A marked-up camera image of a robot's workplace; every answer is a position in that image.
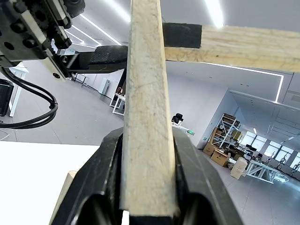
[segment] window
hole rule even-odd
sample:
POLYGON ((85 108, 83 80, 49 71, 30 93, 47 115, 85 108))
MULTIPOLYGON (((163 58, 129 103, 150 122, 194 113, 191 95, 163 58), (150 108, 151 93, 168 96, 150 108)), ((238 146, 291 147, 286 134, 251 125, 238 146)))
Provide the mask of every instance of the window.
POLYGON ((272 156, 272 158, 277 154, 280 144, 277 144, 276 142, 270 142, 269 146, 267 147, 264 155, 266 156, 272 156))
POLYGON ((293 149, 282 146, 279 153, 276 155, 275 160, 280 161, 284 156, 285 159, 288 160, 292 153, 293 149))
POLYGON ((264 143, 266 142, 266 140, 267 140, 266 138, 256 136, 255 140, 252 143, 252 147, 256 148, 256 151, 260 151, 264 143))
POLYGON ((252 144, 253 140, 255 139, 255 134, 247 131, 246 136, 243 138, 242 142, 240 144, 246 145, 246 144, 252 144))
POLYGON ((253 148, 256 148, 257 151, 260 151, 264 143, 266 142, 266 140, 267 140, 266 138, 257 136, 251 132, 247 132, 246 136, 244 137, 244 139, 240 144, 242 145, 250 144, 252 145, 253 148))
POLYGON ((292 164, 290 165, 291 168, 294 168, 294 166, 296 164, 298 164, 300 162, 300 153, 297 154, 296 158, 294 159, 294 161, 292 162, 292 164))

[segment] black cable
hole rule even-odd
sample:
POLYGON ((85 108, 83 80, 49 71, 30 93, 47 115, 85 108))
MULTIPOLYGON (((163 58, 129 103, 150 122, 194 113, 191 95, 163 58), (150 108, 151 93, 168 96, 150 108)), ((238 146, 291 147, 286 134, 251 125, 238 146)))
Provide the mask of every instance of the black cable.
POLYGON ((37 128, 41 127, 49 122, 51 122, 55 115, 56 111, 58 109, 58 103, 56 102, 56 98, 47 90, 44 88, 41 88, 33 83, 30 83, 28 81, 25 81, 17 76, 15 76, 8 68, 3 68, 1 67, 1 71, 3 72, 4 76, 7 77, 9 80, 11 80, 13 83, 17 84, 18 86, 22 87, 23 89, 36 94, 40 96, 41 98, 45 99, 50 103, 50 111, 46 112, 45 114, 38 116, 36 118, 33 118, 31 120, 27 120, 24 122, 19 122, 19 123, 0 123, 0 128, 12 128, 12 129, 31 129, 31 128, 37 128), (47 94, 48 96, 42 94, 39 91, 36 91, 30 87, 33 87, 37 90, 40 90, 47 94))

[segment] ceiling light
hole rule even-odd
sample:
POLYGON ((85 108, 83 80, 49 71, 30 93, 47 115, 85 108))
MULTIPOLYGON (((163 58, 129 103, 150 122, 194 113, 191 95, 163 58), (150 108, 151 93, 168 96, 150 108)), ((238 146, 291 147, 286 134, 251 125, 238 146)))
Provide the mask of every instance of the ceiling light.
POLYGON ((91 39, 92 41, 96 42, 96 43, 98 44, 98 46, 101 46, 101 43, 100 43, 100 42, 96 41, 96 40, 95 40, 94 38, 92 38, 90 35, 84 33, 81 29, 75 27, 74 25, 72 25, 72 27, 73 27, 74 29, 76 29, 77 31, 79 31, 80 33, 82 33, 83 35, 87 36, 87 37, 88 37, 89 39, 91 39))
POLYGON ((89 46, 89 45, 82 45, 82 44, 76 44, 76 43, 72 43, 73 45, 79 45, 79 46, 83 46, 83 47, 88 47, 88 48, 97 48, 94 46, 89 46))
POLYGON ((93 25, 97 30, 101 31, 103 34, 105 34, 108 38, 110 38, 114 43, 117 45, 121 45, 120 42, 118 42, 116 39, 114 39, 112 36, 110 36, 108 33, 106 33, 104 30, 102 30, 100 27, 98 27, 96 24, 94 24, 91 20, 86 18, 84 15, 80 14, 80 16, 85 19, 87 22, 89 22, 91 25, 93 25))
POLYGON ((75 37, 76 39, 80 40, 81 41, 81 44, 84 45, 84 41, 81 40, 79 37, 75 36, 74 34, 70 33, 69 31, 65 30, 66 33, 68 33, 69 35, 75 37))
POLYGON ((114 10, 117 11, 119 16, 126 22, 130 22, 130 14, 128 14, 118 3, 114 0, 105 0, 114 10))
POLYGON ((216 27, 223 27, 223 14, 218 0, 205 0, 210 16, 216 27))
POLYGON ((254 69, 247 69, 247 68, 241 68, 241 67, 233 67, 233 66, 228 66, 228 65, 221 65, 221 64, 216 64, 216 63, 209 63, 209 62, 203 62, 205 64, 211 64, 211 65, 215 65, 215 66, 220 66, 220 67, 228 67, 228 68, 233 68, 233 69, 240 69, 240 70, 246 70, 246 71, 250 71, 250 72, 256 72, 256 73, 261 73, 261 74, 268 74, 268 75, 273 75, 273 76, 280 76, 280 82, 279 82, 279 86, 278 86, 278 90, 277 90, 277 95, 275 98, 274 103, 278 103, 278 98, 279 98, 279 94, 280 94, 280 90, 282 87, 282 83, 283 83, 283 75, 280 74, 274 74, 274 73, 269 73, 269 72, 264 72, 264 71, 259 71, 259 70, 254 70, 254 69))

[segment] wooden board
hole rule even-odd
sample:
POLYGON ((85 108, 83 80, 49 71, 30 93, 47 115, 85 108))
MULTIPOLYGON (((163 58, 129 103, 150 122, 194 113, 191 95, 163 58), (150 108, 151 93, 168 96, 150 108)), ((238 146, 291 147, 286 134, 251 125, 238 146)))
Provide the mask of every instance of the wooden board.
POLYGON ((120 207, 173 216, 175 155, 159 0, 131 1, 120 207))
POLYGON ((300 72, 300 33, 248 27, 202 27, 201 48, 166 47, 169 61, 300 72))
POLYGON ((69 187, 71 186, 72 181, 73 181, 76 173, 77 173, 77 171, 69 171, 67 173, 67 177, 66 177, 65 182, 64 182, 64 184, 62 186, 62 189, 60 191, 60 196, 58 197, 58 200, 57 200, 56 205, 54 207, 54 210, 53 210, 53 213, 52 213, 49 224, 52 224, 52 222, 53 222, 53 220, 56 216, 56 213, 57 213, 58 209, 60 208, 60 204, 62 203, 62 200, 64 200, 64 198, 66 196, 66 193, 69 190, 69 187))

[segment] gray tile floor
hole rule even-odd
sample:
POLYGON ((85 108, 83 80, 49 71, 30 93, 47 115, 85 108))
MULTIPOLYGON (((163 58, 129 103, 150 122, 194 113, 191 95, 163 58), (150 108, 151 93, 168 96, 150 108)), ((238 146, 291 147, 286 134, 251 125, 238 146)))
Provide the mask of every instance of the gray tile floor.
MULTIPOLYGON (((10 136, 6 141, 99 145, 111 130, 123 126, 123 117, 112 114, 106 97, 78 83, 55 80, 38 61, 25 62, 25 66, 30 71, 26 80, 53 93, 59 110, 54 121, 44 127, 7 129, 10 136)), ((0 120, 27 120, 47 109, 44 100, 23 90, 14 118, 0 117, 0 120)), ((245 225, 300 224, 299 181, 290 178, 288 183, 269 184, 248 176, 236 180, 227 168, 209 161, 218 170, 245 225)))
MULTIPOLYGON (((29 130, 6 129, 10 136, 5 141, 99 145, 110 131, 123 126, 123 117, 112 114, 109 98, 77 82, 56 80, 41 62, 24 64, 29 70, 26 80, 49 90, 57 98, 59 109, 55 119, 46 126, 29 130)), ((14 117, 0 117, 0 120, 28 120, 46 112, 48 106, 40 97, 22 90, 14 117)))
POLYGON ((230 176, 230 170, 209 162, 219 172, 245 225, 299 225, 300 182, 289 177, 287 183, 267 183, 253 177, 230 176))

